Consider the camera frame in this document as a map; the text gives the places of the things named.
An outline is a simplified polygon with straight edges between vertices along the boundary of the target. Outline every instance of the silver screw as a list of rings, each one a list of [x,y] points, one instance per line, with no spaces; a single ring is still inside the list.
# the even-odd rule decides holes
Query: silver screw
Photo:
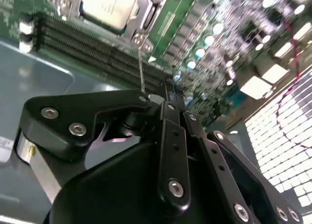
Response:
[[[133,37],[135,44],[141,44],[143,42],[143,36],[141,34],[136,34]]]
[[[276,211],[281,219],[283,219],[286,222],[288,221],[286,213],[281,208],[276,207]]]
[[[223,136],[219,133],[216,133],[216,136],[220,139],[220,140],[223,140]]]
[[[197,118],[196,118],[193,114],[190,115],[190,118],[191,118],[193,121],[196,121],[196,120],[197,120]]]
[[[145,99],[145,97],[143,97],[143,96],[139,96],[138,97],[141,101],[143,101],[143,102],[147,102],[147,100]]]
[[[41,110],[41,115],[47,119],[55,119],[59,116],[59,112],[52,107],[46,107]]]
[[[176,180],[171,180],[168,185],[169,185],[169,190],[175,197],[180,198],[183,196],[184,190],[183,190],[182,185],[179,182],[177,182]]]
[[[69,132],[75,136],[84,136],[87,133],[86,127],[80,123],[72,123],[68,129]]]
[[[171,104],[169,104],[168,107],[169,107],[171,110],[175,110],[175,109],[176,109],[176,108],[175,108],[173,105],[171,105]]]
[[[293,219],[295,219],[295,221],[297,221],[297,222],[300,221],[299,216],[298,216],[298,214],[295,213],[295,211],[293,211],[291,208],[288,208],[288,211],[291,213],[291,216]]]
[[[244,222],[248,222],[249,215],[243,206],[241,206],[240,204],[235,204],[234,210],[241,220],[243,220]]]

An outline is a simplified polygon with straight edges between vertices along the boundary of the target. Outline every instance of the sticker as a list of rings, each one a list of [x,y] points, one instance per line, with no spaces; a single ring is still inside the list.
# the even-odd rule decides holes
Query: sticker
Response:
[[[13,144],[14,144],[13,140],[9,140],[0,136],[0,148],[11,151],[13,148]]]

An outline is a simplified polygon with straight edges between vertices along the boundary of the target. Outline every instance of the perforated metal panel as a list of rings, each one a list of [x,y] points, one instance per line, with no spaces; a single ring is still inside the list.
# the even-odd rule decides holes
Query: perforated metal panel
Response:
[[[312,70],[299,81],[280,109],[280,131],[275,113],[282,94],[246,122],[263,175],[279,192],[293,190],[301,210],[312,210]],[[300,143],[308,149],[296,146]]]

